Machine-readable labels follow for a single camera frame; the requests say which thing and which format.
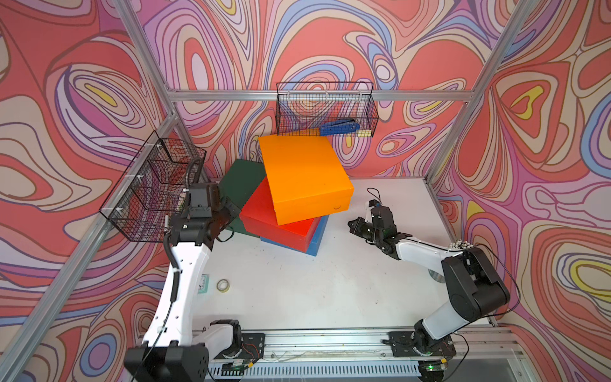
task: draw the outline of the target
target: white table surface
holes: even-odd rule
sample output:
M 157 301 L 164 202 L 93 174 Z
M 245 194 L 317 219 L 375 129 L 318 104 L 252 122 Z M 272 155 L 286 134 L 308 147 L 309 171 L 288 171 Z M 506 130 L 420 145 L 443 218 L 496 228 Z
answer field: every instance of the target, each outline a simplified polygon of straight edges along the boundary
M 217 241 L 203 272 L 210 275 L 208 292 L 194 300 L 193 330 L 225 318 L 238 319 L 243 329 L 412 326 L 446 302 L 445 284 L 426 268 L 391 259 L 350 234 L 347 225 L 364 217 L 365 203 L 373 199 L 366 189 L 375 187 L 400 232 L 448 245 L 423 180 L 352 182 L 350 208 L 329 216 L 316 257 L 240 233 Z M 229 280 L 229 291 L 216 290 L 220 279 Z

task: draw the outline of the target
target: ventilation grille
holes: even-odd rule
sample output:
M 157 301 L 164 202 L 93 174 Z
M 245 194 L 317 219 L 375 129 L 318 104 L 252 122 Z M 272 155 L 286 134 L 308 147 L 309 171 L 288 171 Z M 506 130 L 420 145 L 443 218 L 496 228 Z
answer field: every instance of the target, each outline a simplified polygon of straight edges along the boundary
M 215 380 L 420 376 L 418 361 L 262 362 L 247 369 L 243 377 L 237 372 L 223 375 L 220 364 L 211 364 L 209 370 Z

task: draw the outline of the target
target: black cable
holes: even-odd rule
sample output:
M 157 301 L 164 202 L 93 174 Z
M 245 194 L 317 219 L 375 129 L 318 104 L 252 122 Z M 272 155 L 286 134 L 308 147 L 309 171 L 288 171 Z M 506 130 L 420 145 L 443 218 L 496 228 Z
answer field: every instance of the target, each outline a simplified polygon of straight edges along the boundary
M 374 189 L 378 192 L 378 196 L 375 196 L 375 194 L 371 191 L 369 191 L 370 189 Z M 382 197 L 380 196 L 380 191 L 377 188 L 374 187 L 368 187 L 367 188 L 367 192 L 371 194 L 371 196 L 377 198 L 378 202 L 380 202 L 380 204 L 382 204 Z
M 198 162 L 202 162 L 202 164 L 203 164 L 203 161 L 202 161 L 201 158 L 195 158 L 195 159 L 191 160 L 189 162 L 189 164 L 187 164 L 187 170 L 185 171 L 185 188 L 187 188 L 187 189 L 191 185 L 191 182 L 189 182 L 189 174 L 191 173 L 191 170 L 193 169 L 193 165 L 195 165 Z
M 142 365 L 144 365 L 144 362 L 147 360 L 148 356 L 150 356 L 151 352 L 155 348 L 155 345 L 157 345 L 157 341 L 159 341 L 159 338 L 161 338 L 161 334 L 166 330 L 167 319 L 170 317 L 170 312 L 172 311 L 172 305 L 173 304 L 174 304 L 174 302 L 170 301 L 170 308 L 168 308 L 166 318 L 163 320 L 163 324 L 161 325 L 161 331 L 157 335 L 157 338 L 155 339 L 155 342 L 153 342 L 153 346 L 151 346 L 151 349 L 148 350 L 148 353 L 144 356 L 144 358 L 142 358 L 142 361 L 140 361 L 140 364 L 138 364 L 138 367 L 136 367 L 136 371 L 134 372 L 134 375 L 131 376 L 130 382 L 134 382 L 136 374 L 138 374 L 138 370 L 140 370 Z
M 172 253 L 170 247 L 170 232 L 163 236 L 163 249 L 166 252 L 167 258 L 170 260 L 170 264 L 174 269 L 174 277 L 172 278 L 172 293 L 170 294 L 170 302 L 173 303 L 178 298 L 178 285 L 180 284 L 180 268 L 178 267 L 178 261 Z
M 226 238 L 225 240 L 221 240 L 221 239 L 219 239 L 219 237 L 218 237 L 218 236 L 216 237 L 216 239 L 217 239 L 218 241 L 220 241 L 221 243 L 225 243 L 226 241 L 228 241 L 229 239 L 231 239 L 231 238 L 233 237 L 233 234 L 235 233 L 235 231 L 233 230 L 233 227 L 228 227 L 228 228 L 231 228 L 231 236 L 229 236 L 229 237 L 228 237 L 228 238 Z
M 509 278 L 511 279 L 511 281 L 513 281 L 513 284 L 516 286 L 516 290 L 518 291 L 518 301 L 516 302 L 516 304 L 515 304 L 513 307 L 511 307 L 511 309 L 509 309 L 509 310 L 507 310 L 507 311 L 505 311 L 505 312 L 503 312 L 503 313 L 496 313 L 496 314 L 489 314 L 489 315 L 485 315 L 485 316 L 483 316 L 482 318 L 486 318 L 486 317 L 495 317 L 495 316 L 499 316 L 499 315 L 504 315 L 504 314 L 507 314 L 507 313 L 509 313 L 509 312 L 513 311 L 515 308 L 517 308 L 517 307 L 518 307 L 518 305 L 520 305 L 520 301 L 522 300 L 522 293 L 520 292 L 520 288 L 518 287 L 518 283 L 517 283 L 517 282 L 516 282 L 516 280 L 513 278 L 513 276 L 511 275 L 511 273 L 510 273 L 510 272 L 507 270 L 507 268 L 505 267 L 505 264 L 503 264 L 503 262 L 502 262 L 502 261 L 500 261 L 499 256 L 496 256 L 496 255 L 494 254 L 494 252 L 492 251 L 492 249 L 490 249 L 490 247 L 489 247 L 489 246 L 487 246 L 487 245 L 485 245 L 485 244 L 476 244 L 475 246 L 476 246 L 476 247 L 477 247 L 477 246 L 482 246 L 482 247 L 485 247 L 485 248 L 486 248 L 488 251 L 490 251 L 490 253 L 491 253 L 491 254 L 492 254 L 494 257 L 496 257 L 496 259 L 499 261 L 499 264 L 501 264 L 501 266 L 503 267 L 503 269 L 505 270 L 505 272 L 507 272 L 507 275 L 509 275 Z
M 208 375 L 210 376 L 210 378 L 212 378 L 212 380 L 213 380 L 214 382 L 216 382 L 216 380 L 215 380 L 215 379 L 214 379 L 214 377 L 212 376 L 212 373 L 210 372 L 210 368 L 209 368 L 209 367 L 207 367 L 206 369 L 208 369 Z
M 469 343 L 467 342 L 467 339 L 464 337 L 464 335 L 459 334 L 457 332 L 454 332 L 454 334 L 456 334 L 457 336 L 461 336 L 464 339 L 464 343 L 467 344 L 467 352 L 464 354 L 463 358 L 460 360 L 458 365 L 456 365 L 454 370 L 452 370 L 452 373 L 448 376 L 448 378 L 444 378 L 444 380 L 442 382 L 446 382 L 447 380 L 449 380 L 452 377 L 452 375 L 454 375 L 454 373 L 456 373 L 456 371 L 458 370 L 460 365 L 463 363 L 464 359 L 467 358 L 467 354 L 469 354 Z

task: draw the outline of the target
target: red box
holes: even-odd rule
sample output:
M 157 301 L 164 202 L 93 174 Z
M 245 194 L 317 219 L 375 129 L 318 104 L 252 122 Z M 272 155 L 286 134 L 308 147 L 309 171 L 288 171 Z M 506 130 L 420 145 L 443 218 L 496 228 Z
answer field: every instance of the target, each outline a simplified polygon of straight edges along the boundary
M 279 226 L 267 177 L 242 208 L 240 219 L 247 231 L 302 252 L 307 251 L 320 221 L 314 218 Z

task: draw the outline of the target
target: mounting plate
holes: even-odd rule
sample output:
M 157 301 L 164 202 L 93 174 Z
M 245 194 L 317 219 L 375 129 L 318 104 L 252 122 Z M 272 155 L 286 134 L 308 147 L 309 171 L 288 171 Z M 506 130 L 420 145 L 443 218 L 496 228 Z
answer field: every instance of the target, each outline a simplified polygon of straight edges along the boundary
M 421 357 L 422 354 L 414 350 L 412 345 L 401 345 L 410 341 L 413 331 L 409 332 L 389 332 L 388 337 L 391 342 L 391 349 L 393 357 Z M 428 351 L 431 352 L 428 356 L 435 357 L 441 356 L 445 358 L 451 358 L 456 356 L 456 349 L 454 348 L 454 342 L 450 335 L 445 336 L 441 342 L 433 345 Z
M 227 349 L 219 353 L 215 359 L 261 359 L 263 358 L 263 349 L 265 348 L 265 334 L 263 333 L 242 333 L 242 349 L 236 356 L 229 357 L 232 352 Z

